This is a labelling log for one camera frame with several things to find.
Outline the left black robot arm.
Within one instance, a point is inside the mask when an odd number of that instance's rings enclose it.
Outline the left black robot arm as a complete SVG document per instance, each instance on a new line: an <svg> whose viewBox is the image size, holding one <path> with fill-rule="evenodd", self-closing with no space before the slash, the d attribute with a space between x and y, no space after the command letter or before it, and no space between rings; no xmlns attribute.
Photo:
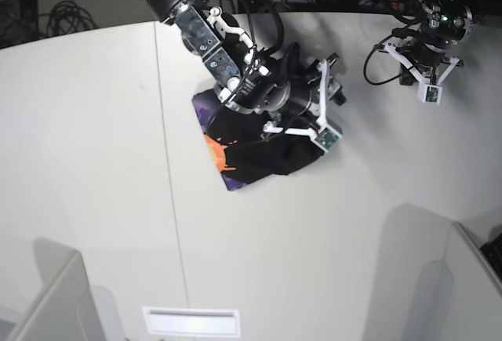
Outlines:
<svg viewBox="0 0 502 341"><path fill-rule="evenodd" d="M437 85L440 66L454 69L464 65L449 57L448 51L471 33L473 15L461 0L417 0L417 4L416 22L392 31L399 40L396 53L408 60L400 65L399 84L411 86L420 74Z"/></svg>

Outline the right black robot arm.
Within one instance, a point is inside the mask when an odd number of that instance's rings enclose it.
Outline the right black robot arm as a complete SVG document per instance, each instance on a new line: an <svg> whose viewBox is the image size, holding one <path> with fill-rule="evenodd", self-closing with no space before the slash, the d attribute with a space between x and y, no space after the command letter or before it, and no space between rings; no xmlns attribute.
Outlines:
<svg viewBox="0 0 502 341"><path fill-rule="evenodd" d="M267 114L261 140L280 135L309 139L327 151L342 137L329 118L329 102L345 102L341 84L331 73L338 55L300 61L300 45L284 46L285 29L269 0L257 0L271 14L277 38L259 48L253 27L243 28L210 0L144 0L158 21L180 29L183 43L199 56L216 84L220 108L238 114ZM244 8L252 0L239 0Z"/></svg>

